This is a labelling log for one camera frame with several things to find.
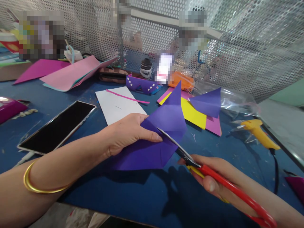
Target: yellow paper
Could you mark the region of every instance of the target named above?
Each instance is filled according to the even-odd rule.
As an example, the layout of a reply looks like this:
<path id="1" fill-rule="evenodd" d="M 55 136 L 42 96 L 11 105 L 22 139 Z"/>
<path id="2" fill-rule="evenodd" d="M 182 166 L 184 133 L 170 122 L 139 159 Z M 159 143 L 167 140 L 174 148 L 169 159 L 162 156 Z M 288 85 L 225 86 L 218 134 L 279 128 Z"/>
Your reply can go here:
<path id="1" fill-rule="evenodd" d="M 159 103 L 162 105 L 165 100 L 170 96 L 171 92 Z M 184 118 L 191 123 L 195 124 L 196 126 L 199 126 L 200 128 L 204 129 L 206 128 L 206 120 L 207 116 L 199 111 L 197 111 L 190 101 L 180 98 L 180 104 L 181 104 L 181 109 L 183 110 Z"/>

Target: metal mesh wall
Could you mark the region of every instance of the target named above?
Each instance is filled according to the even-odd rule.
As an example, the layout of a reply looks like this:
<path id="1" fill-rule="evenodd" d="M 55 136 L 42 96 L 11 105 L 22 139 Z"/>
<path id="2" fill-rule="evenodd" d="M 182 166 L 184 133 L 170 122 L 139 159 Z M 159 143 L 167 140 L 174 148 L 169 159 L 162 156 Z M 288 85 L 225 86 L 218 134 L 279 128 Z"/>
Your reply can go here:
<path id="1" fill-rule="evenodd" d="M 134 0 L 137 8 L 179 17 L 181 10 L 206 10 L 206 25 L 223 31 L 201 51 L 179 51 L 174 64 L 197 80 L 252 94 L 260 102 L 303 78 L 304 0 Z M 177 29 L 138 18 L 132 27 L 111 23 L 111 0 L 1 0 L 0 22 L 12 28 L 7 8 L 64 11 L 69 43 L 99 59 L 124 56 L 124 67 L 139 71 L 145 57 L 176 44 Z"/>

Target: phone screen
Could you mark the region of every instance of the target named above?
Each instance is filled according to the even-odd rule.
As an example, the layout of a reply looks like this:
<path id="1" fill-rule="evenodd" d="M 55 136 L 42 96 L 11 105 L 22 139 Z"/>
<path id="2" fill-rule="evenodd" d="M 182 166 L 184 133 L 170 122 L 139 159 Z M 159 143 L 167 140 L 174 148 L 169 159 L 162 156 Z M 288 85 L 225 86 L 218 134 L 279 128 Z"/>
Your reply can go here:
<path id="1" fill-rule="evenodd" d="M 95 108 L 92 104 L 76 101 L 18 147 L 43 154 L 53 151 Z"/>

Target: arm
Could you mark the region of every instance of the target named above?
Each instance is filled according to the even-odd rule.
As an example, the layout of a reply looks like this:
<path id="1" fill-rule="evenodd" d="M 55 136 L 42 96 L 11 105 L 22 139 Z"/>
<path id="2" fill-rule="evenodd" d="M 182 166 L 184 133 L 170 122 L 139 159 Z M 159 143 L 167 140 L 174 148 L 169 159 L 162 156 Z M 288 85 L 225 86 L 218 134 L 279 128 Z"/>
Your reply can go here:
<path id="1" fill-rule="evenodd" d="M 146 118 L 130 114 L 102 131 L 73 141 L 40 158 L 32 167 L 30 181 L 38 189 L 58 189 L 73 183 L 100 162 L 124 147 L 145 139 L 162 141 L 140 126 Z M 41 217 L 64 193 L 37 194 L 23 185 L 23 175 L 33 161 L 0 175 L 0 227 L 24 227 Z"/>
<path id="2" fill-rule="evenodd" d="M 221 158 L 203 157 L 199 155 L 191 156 L 197 163 L 201 165 L 205 164 L 214 171 L 220 173 L 223 177 L 258 202 L 258 204 L 268 211 L 268 213 L 276 220 L 278 227 L 303 227 L 304 216 L 280 197 L 236 169 L 229 162 Z M 181 159 L 179 163 L 185 164 L 185 161 Z M 203 179 L 196 173 L 191 173 L 206 191 L 218 198 L 228 200 L 240 211 L 257 217 L 257 214 L 251 207 L 227 188 L 216 182 L 212 177 L 206 176 Z"/>

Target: gold bangle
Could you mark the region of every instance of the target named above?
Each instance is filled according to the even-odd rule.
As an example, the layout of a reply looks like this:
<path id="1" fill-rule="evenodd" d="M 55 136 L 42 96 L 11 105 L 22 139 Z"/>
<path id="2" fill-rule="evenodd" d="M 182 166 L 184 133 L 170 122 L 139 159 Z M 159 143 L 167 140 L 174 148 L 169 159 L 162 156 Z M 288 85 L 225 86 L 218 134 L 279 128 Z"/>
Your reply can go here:
<path id="1" fill-rule="evenodd" d="M 60 188 L 60 189 L 50 190 L 50 191 L 49 190 L 40 190 L 40 189 L 35 188 L 29 180 L 29 173 L 32 169 L 33 164 L 36 161 L 37 160 L 35 160 L 32 164 L 30 164 L 30 166 L 27 168 L 27 170 L 25 171 L 24 176 L 23 176 L 23 184 L 24 184 L 24 186 L 26 187 L 27 190 L 29 190 L 31 192 L 34 192 L 34 193 L 39 193 L 39 194 L 52 194 L 52 193 L 63 191 L 63 190 L 67 189 L 68 187 L 70 187 L 73 184 L 73 183 L 71 183 L 69 185 L 66 185 L 66 186 Z"/>

